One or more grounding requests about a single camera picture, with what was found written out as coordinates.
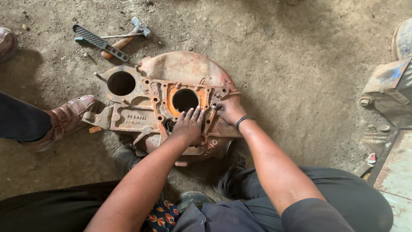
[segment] black wristband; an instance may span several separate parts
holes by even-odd
[[[249,117],[249,116],[247,116],[247,115],[241,117],[241,118],[239,119],[239,121],[237,121],[237,123],[236,123],[236,129],[237,129],[238,131],[239,131],[239,125],[240,125],[240,123],[241,123],[243,120],[245,120],[245,119],[252,119],[252,120],[254,120],[252,117]]]

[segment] dusty ground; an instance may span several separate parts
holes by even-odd
[[[42,109],[84,94],[109,105],[93,72],[121,62],[76,44],[71,26],[122,34],[138,16],[156,36],[129,44],[126,65],[193,45],[232,75],[245,108],[294,161],[352,170],[368,152],[359,143],[366,124],[385,122],[358,98],[375,66],[391,62],[392,33],[411,8],[409,0],[305,0],[296,7],[283,0],[2,0],[0,25],[17,32],[20,49],[0,65],[0,91]],[[0,199],[115,180],[110,155],[123,143],[87,128],[38,154],[0,140]],[[173,170],[170,196],[193,189],[218,200],[209,171],[216,162]]]

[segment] man's left hand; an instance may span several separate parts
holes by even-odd
[[[190,146],[197,146],[201,143],[200,133],[203,124],[205,110],[191,108],[187,113],[182,112],[174,126],[172,136],[183,137]]]

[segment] man's right hand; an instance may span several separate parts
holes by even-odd
[[[246,116],[245,109],[234,98],[218,102],[212,108],[229,125],[236,125],[241,117]]]

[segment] forearm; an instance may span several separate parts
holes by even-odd
[[[325,200],[315,184],[252,120],[239,126],[255,163],[259,181],[279,215],[306,198]]]
[[[113,190],[86,231],[139,231],[188,146],[186,139],[171,136],[142,159]]]

